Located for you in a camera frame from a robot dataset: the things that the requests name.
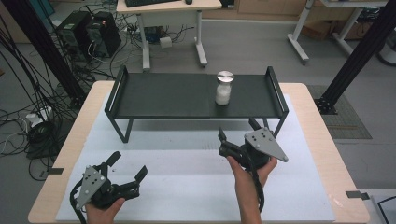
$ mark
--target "white bottle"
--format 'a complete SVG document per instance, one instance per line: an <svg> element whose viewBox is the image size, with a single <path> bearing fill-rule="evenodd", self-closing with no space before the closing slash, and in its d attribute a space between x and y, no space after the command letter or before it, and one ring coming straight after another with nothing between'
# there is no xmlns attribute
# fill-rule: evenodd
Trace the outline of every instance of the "white bottle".
<svg viewBox="0 0 396 224"><path fill-rule="evenodd" d="M233 74L228 71L218 73L218 88L216 90L216 104L227 105L230 103L231 84L233 82Z"/></svg>

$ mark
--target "gray floor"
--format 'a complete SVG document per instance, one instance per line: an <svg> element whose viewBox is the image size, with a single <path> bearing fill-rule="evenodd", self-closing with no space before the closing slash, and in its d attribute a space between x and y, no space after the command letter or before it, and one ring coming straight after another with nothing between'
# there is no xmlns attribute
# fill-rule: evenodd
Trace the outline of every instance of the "gray floor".
<svg viewBox="0 0 396 224"><path fill-rule="evenodd" d="M55 7L57 13L52 18L61 21L73 9L79 9L79 6L58 4ZM235 74L263 74L267 66L273 66L280 82L329 85L347 56L331 39L315 41L301 36L300 43L310 57L309 63L303 66L286 38L294 27L293 22L204 21L202 39L207 67L198 64L192 41L195 31L192 29L186 33L184 41L170 49L150 46L151 72L216 74L227 70ZM179 27L171 29L178 32ZM32 46L18 47L34 66L44 71L40 58L29 55L35 55ZM140 55L140 51L127 45L114 61L128 58L125 64L129 71L142 72ZM10 61L18 77L25 79L21 69ZM0 66L6 71L0 77L0 109L12 112L28 105L26 93L3 58L0 58ZM113 66L113 73L118 67ZM102 66L107 73L108 68L107 64ZM373 137L370 140L334 141L358 189L396 189L395 72L395 67L386 66L374 57L345 92ZM18 131L14 124L1 126L0 142ZM0 159L1 223L28 223L27 215L43 184L29 176L28 166L29 160L24 154ZM33 173L39 174L43 169L35 163Z"/></svg>

